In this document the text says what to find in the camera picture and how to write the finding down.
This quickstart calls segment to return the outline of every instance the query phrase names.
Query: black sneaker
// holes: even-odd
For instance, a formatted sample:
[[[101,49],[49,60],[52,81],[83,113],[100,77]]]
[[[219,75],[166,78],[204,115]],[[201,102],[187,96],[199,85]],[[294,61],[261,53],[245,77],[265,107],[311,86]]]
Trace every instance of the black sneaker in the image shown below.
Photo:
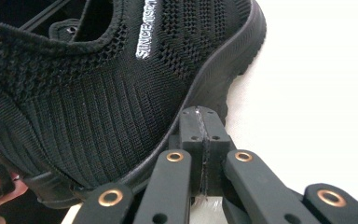
[[[183,108],[223,119],[266,22],[255,0],[89,0],[73,33],[0,23],[0,162],[50,207],[111,181],[136,191]]]

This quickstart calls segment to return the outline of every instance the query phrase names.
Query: white background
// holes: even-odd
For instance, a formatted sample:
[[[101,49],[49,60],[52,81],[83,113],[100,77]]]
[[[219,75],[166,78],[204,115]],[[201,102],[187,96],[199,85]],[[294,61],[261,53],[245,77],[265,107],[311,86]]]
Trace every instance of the white background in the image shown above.
[[[358,0],[259,0],[266,42],[228,96],[227,131],[300,193],[328,183],[358,200]],[[225,223],[198,201],[191,223]]]

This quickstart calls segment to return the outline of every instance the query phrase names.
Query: hole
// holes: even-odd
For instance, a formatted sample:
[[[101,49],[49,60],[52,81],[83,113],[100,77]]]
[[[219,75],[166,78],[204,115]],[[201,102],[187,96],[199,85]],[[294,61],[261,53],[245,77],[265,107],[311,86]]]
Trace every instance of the hole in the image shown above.
[[[246,152],[237,152],[235,153],[235,158],[237,158],[239,161],[251,161],[253,156]]]
[[[284,215],[284,219],[291,224],[301,224],[301,220],[292,214]]]
[[[179,152],[172,152],[167,155],[168,161],[181,161],[183,159],[183,154]]]
[[[165,216],[164,214],[155,214],[153,216],[153,223],[155,224],[164,224],[167,223],[167,216]]]
[[[321,199],[324,203],[330,204],[335,207],[344,207],[347,205],[345,199],[335,193],[334,191],[328,189],[320,189],[317,192],[319,199]]]
[[[74,35],[77,31],[77,28],[75,26],[71,26],[69,28],[66,29],[66,31],[71,34],[71,35]]]
[[[123,199],[123,193],[119,189],[109,189],[100,195],[98,203],[105,207],[118,204]]]

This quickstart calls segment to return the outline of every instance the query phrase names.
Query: shoe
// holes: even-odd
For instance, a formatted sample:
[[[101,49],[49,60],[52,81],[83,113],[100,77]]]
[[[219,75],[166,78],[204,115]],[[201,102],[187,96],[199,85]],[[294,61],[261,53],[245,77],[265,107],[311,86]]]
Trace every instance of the shoe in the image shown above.
[[[255,0],[89,0],[74,33],[0,22],[0,162],[54,208],[140,190],[182,109],[223,119],[266,22]]]

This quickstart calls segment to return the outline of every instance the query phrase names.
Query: knit shoe upper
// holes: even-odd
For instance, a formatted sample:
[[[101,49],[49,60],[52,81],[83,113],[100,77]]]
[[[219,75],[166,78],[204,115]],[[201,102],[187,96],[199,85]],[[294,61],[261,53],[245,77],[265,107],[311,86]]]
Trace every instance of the knit shoe upper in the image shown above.
[[[0,23],[0,161],[93,189],[161,141],[249,0],[88,1],[70,42]]]

